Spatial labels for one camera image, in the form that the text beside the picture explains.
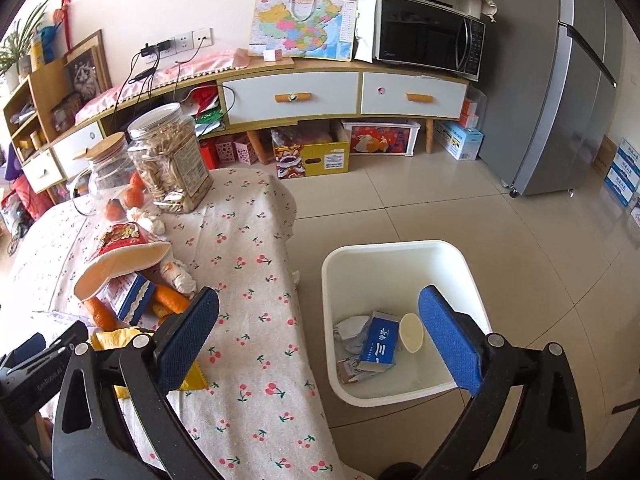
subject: red bag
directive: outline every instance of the red bag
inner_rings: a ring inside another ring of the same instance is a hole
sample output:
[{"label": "red bag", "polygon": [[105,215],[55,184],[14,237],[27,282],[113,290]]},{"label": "red bag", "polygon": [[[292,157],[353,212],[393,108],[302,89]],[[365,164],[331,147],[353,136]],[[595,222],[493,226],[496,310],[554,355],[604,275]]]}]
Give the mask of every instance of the red bag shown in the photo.
[{"label": "red bag", "polygon": [[22,205],[34,221],[38,220],[47,210],[53,207],[49,194],[46,191],[36,194],[24,174],[13,181],[12,189],[18,194]]}]

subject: cherry print tablecloth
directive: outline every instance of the cherry print tablecloth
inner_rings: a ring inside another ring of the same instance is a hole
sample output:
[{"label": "cherry print tablecloth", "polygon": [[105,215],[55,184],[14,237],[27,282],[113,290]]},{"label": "cherry print tablecloth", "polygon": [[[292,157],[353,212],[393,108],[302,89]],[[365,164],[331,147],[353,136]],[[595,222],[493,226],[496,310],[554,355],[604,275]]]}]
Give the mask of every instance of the cherry print tablecloth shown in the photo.
[{"label": "cherry print tablecloth", "polygon": [[[196,211],[162,216],[175,256],[191,267],[198,286],[211,286],[220,297],[218,322],[197,357],[209,385],[171,392],[169,400],[225,478],[343,478],[287,267],[295,202],[263,171],[215,170],[212,176],[213,189]],[[64,203],[34,224],[0,312],[3,333],[7,311],[22,316],[20,335],[9,344],[34,330],[50,342],[82,318],[72,290],[101,222]],[[130,401],[122,406],[142,457],[159,466]]]}]

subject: jar label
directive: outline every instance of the jar label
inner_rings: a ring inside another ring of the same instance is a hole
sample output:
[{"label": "jar label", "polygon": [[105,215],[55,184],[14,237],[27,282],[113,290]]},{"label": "jar label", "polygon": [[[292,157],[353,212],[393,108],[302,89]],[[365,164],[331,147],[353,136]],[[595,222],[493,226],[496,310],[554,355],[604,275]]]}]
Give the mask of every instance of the jar label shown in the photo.
[{"label": "jar label", "polygon": [[188,140],[180,150],[175,152],[174,160],[182,176],[187,194],[189,196],[195,195],[209,175],[202,161],[197,139],[193,137]]}]

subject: potted plant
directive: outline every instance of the potted plant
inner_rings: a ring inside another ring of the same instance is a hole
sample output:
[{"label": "potted plant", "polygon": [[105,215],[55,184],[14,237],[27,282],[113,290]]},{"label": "potted plant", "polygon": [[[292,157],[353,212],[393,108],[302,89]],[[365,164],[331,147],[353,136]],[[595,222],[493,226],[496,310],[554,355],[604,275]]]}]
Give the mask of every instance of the potted plant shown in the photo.
[{"label": "potted plant", "polygon": [[31,37],[44,17],[47,3],[49,0],[38,4],[22,27],[20,20],[14,22],[13,30],[4,38],[0,46],[0,75],[4,76],[10,92],[18,86],[18,60],[29,55]]}]

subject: picture frame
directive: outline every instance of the picture frame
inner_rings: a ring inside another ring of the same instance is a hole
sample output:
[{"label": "picture frame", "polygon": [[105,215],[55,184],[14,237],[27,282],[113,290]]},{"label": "picture frame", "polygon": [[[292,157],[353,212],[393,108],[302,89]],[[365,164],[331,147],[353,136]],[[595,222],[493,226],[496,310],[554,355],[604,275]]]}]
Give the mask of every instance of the picture frame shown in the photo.
[{"label": "picture frame", "polygon": [[82,106],[108,89],[100,69],[99,56],[98,49],[92,46],[64,66],[72,91],[80,94]]},{"label": "picture frame", "polygon": [[101,74],[100,85],[107,90],[113,85],[111,84],[111,76],[109,74],[109,67],[107,66],[107,57],[104,53],[104,43],[102,42],[102,29],[99,28],[90,36],[87,36],[80,43],[76,44],[69,52],[66,53],[66,63],[73,61],[76,57],[81,56],[87,50],[91,48],[97,49],[97,56],[95,61],[97,62],[96,69]]}]

